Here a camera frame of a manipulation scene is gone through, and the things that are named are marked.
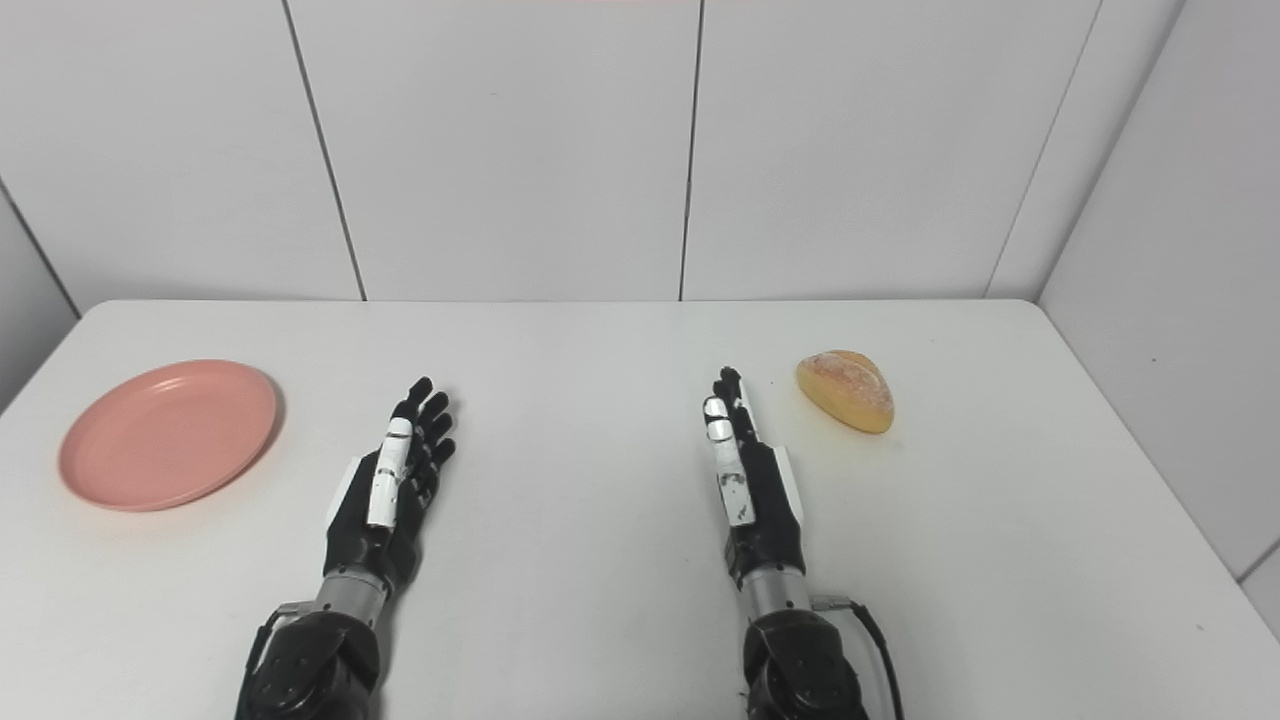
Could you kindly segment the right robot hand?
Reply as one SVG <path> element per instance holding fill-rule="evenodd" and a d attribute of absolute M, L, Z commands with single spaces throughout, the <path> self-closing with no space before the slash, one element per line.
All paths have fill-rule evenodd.
<path fill-rule="evenodd" d="M 762 569 L 800 573 L 803 510 L 785 448 L 764 442 L 742 375 L 723 366 L 701 406 L 716 487 L 728 524 L 724 561 L 739 589 Z"/>

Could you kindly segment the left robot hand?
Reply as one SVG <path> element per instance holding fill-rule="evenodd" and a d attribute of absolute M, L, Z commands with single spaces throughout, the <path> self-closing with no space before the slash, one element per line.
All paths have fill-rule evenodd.
<path fill-rule="evenodd" d="M 357 571 L 394 596 L 420 561 L 419 536 L 454 456 L 451 397 L 417 379 L 390 414 L 380 445 L 362 456 L 326 529 L 324 571 Z"/>

